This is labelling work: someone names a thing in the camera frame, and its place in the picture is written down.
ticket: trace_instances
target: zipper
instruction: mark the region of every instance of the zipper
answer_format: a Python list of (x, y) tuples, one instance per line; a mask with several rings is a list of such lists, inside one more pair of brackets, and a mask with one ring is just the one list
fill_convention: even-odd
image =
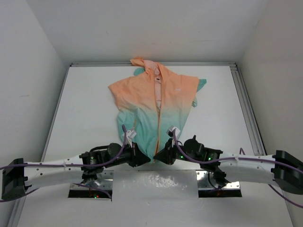
[(160, 112), (158, 110), (158, 105), (157, 105), (157, 101), (156, 101), (156, 88), (155, 88), (155, 79), (153, 79), (153, 89), (154, 89), (154, 99), (155, 99), (155, 105), (156, 105), (156, 110), (158, 113), (158, 139), (157, 139), (157, 144), (156, 144), (156, 150), (155, 150), (155, 155), (158, 153), (158, 148), (159, 148), (159, 141), (160, 141), (160, 122), (161, 122), (161, 114), (162, 114), (162, 103), (163, 103), (163, 85), (162, 85), (162, 76), (160, 77), (161, 80), (161, 105), (160, 105)]

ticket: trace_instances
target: white tag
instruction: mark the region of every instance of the white tag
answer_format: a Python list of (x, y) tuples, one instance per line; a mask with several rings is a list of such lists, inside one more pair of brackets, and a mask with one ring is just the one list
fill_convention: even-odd
[(129, 144), (131, 147), (133, 147), (132, 139), (137, 135), (135, 130), (127, 130), (126, 131), (126, 137), (127, 137), (127, 144)]
[(136, 131), (135, 130), (128, 130), (126, 132), (126, 136), (133, 139), (135, 136), (137, 135)]

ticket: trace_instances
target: white table surface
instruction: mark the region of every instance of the white table surface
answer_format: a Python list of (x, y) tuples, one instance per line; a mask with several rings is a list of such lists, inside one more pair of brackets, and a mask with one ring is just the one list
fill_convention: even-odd
[[(136, 67), (72, 67), (63, 89), (45, 161), (121, 143), (108, 85), (129, 77)], [(253, 155), (238, 95), (228, 66), (170, 66), (172, 71), (207, 79), (197, 93), (180, 137), (206, 147)], [(292, 226), (285, 201), (267, 185), (241, 183), (242, 198), (198, 198), (198, 164), (145, 164), (113, 168), (113, 201), (69, 199), (69, 184), (41, 188), (26, 199), (19, 227), (219, 227)]]

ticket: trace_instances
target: white wall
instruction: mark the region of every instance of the white wall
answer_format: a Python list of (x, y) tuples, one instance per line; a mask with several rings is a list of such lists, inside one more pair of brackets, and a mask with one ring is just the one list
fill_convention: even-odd
[[(0, 166), (38, 161), (66, 68), (25, 0), (0, 2), (0, 31)], [(12, 205), (0, 203), (0, 227)]]
[(62, 60), (236, 61), (267, 0), (27, 0)]
[[(267, 152), (273, 154), (283, 149), (301, 160), (302, 24), (303, 1), (271, 0), (241, 60), (241, 71)], [(303, 196), (288, 197), (303, 204)], [(289, 207), (294, 226), (302, 226), (303, 209)]]

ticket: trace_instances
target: fabric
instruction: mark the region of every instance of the fabric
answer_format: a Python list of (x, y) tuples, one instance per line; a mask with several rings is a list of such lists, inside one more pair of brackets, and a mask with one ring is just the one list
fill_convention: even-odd
[[(136, 77), (109, 86), (119, 109), (118, 130), (121, 139), (124, 124), (135, 129), (139, 149), (153, 160), (169, 139), (167, 129), (174, 125), (181, 131), (185, 125), (199, 85), (199, 78), (178, 75), (157, 62), (132, 59), (134, 66), (145, 67)], [(160, 77), (160, 109), (157, 107), (156, 80)]]
[[(145, 72), (145, 69), (144, 68), (137, 68), (135, 69), (134, 71), (134, 76), (138, 76), (139, 74), (141, 73), (144, 73)], [(199, 85), (198, 85), (198, 89), (197, 89), (197, 92), (203, 88), (203, 86), (206, 84), (206, 79), (200, 79), (199, 81)], [(193, 107), (196, 107), (198, 105), (198, 101), (197, 101), (197, 98), (195, 97), (193, 103), (192, 103), (192, 106)]]

